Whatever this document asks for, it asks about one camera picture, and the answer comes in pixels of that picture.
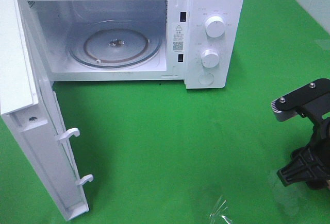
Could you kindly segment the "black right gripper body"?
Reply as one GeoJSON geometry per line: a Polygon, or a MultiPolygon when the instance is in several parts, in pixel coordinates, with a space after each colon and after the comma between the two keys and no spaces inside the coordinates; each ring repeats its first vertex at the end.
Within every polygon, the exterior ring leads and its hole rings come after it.
{"type": "Polygon", "coordinates": [[[323,115],[329,114],[329,105],[311,103],[306,104],[304,108],[307,116],[313,123],[313,134],[308,146],[311,153],[316,157],[322,172],[326,174],[326,178],[317,176],[316,179],[307,181],[306,184],[310,189],[329,188],[329,116],[323,118],[323,115]]]}

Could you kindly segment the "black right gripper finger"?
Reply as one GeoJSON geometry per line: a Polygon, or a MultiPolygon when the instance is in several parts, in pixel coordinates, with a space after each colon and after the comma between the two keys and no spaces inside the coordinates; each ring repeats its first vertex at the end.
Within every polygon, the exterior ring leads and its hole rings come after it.
{"type": "Polygon", "coordinates": [[[309,187],[329,187],[329,154],[311,147],[296,149],[277,176],[284,186],[304,182],[309,187]]]}

